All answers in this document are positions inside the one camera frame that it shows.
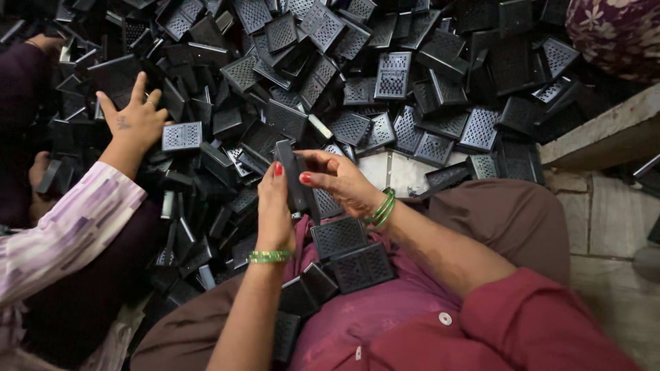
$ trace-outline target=striped shirt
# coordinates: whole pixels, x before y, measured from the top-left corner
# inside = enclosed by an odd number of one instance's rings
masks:
[[[97,162],[37,227],[0,237],[0,353],[23,339],[22,300],[70,275],[110,245],[146,192]]]

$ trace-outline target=floral fabric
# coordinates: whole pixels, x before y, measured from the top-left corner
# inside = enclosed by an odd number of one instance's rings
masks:
[[[605,72],[660,83],[660,1],[572,0],[566,30],[584,58]]]

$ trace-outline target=green bangle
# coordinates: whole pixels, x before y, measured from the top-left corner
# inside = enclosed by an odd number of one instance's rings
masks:
[[[386,210],[387,206],[389,205],[389,202],[394,199],[394,195],[396,192],[394,189],[391,189],[390,187],[387,187],[384,191],[384,194],[387,195],[383,203],[380,204],[380,207],[375,211],[374,215],[372,215],[370,218],[367,218],[364,220],[364,224],[369,225],[378,220],[382,215],[383,212]]]
[[[282,263],[290,257],[291,252],[251,252],[246,260],[248,263]]]
[[[365,225],[372,224],[374,226],[370,230],[375,230],[383,225],[383,223],[385,223],[397,202],[396,191],[394,189],[388,187],[383,192],[387,194],[387,198],[383,201],[383,203],[381,203],[380,207],[378,207],[374,215],[372,215],[370,218],[364,219]]]

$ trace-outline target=white button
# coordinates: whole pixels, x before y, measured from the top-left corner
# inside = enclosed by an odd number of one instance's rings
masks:
[[[451,325],[451,316],[449,314],[442,312],[438,318],[440,318],[440,322],[442,322],[443,325]]]

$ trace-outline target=hand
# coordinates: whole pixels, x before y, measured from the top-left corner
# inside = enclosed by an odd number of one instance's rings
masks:
[[[328,191],[354,218],[373,215],[386,198],[347,157],[325,151],[296,151],[311,172],[300,174],[300,183]]]
[[[112,132],[112,142],[126,151],[143,156],[162,136],[168,117],[166,109],[156,111],[162,92],[156,89],[151,92],[146,103],[143,103],[147,74],[140,72],[133,88],[131,101],[121,112],[117,112],[114,104],[103,92],[96,92],[103,115]]]
[[[62,50],[62,47],[64,46],[64,39],[47,38],[44,34],[38,34],[37,36],[26,41],[26,43],[36,46],[46,55],[51,55],[52,53],[59,53],[59,51]]]
[[[296,250],[291,212],[286,204],[286,176],[281,162],[273,162],[259,183],[259,234],[256,251]]]

